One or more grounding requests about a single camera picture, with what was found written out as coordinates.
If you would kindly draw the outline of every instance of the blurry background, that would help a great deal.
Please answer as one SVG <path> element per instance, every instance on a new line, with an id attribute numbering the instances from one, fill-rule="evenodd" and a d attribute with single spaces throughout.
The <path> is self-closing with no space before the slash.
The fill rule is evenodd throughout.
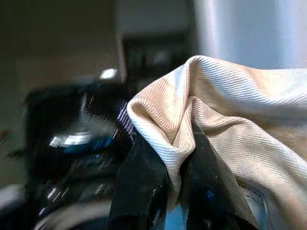
<path id="1" fill-rule="evenodd" d="M 23 101 L 33 90 L 110 81 L 140 90 L 202 54 L 262 69 L 307 67 L 307 1 L 0 1 L 0 186 L 23 183 Z"/>

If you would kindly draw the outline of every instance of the cloth fold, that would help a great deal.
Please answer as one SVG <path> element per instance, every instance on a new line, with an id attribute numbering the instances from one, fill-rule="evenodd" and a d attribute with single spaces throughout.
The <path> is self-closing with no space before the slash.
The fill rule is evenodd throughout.
<path id="1" fill-rule="evenodd" d="M 195 148 L 193 121 L 239 182 L 270 193 L 293 229 L 307 226 L 307 69 L 195 56 L 140 91 L 127 110 L 165 163 L 173 202 L 180 166 Z"/>

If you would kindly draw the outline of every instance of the white cloth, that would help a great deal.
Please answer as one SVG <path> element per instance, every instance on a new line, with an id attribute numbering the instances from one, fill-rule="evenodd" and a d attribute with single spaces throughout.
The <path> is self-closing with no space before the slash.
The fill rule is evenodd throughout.
<path id="1" fill-rule="evenodd" d="M 270 193 L 292 229 L 307 227 L 307 69 L 261 70 L 205 56 L 151 83 L 128 114 L 165 163 L 179 168 L 204 130 L 238 181 Z"/>

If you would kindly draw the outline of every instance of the white wall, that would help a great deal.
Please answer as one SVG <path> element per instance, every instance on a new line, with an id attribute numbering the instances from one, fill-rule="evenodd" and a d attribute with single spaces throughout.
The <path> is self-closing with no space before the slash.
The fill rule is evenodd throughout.
<path id="1" fill-rule="evenodd" d="M 201 54 L 255 68 L 307 67 L 307 1 L 194 0 Z"/>

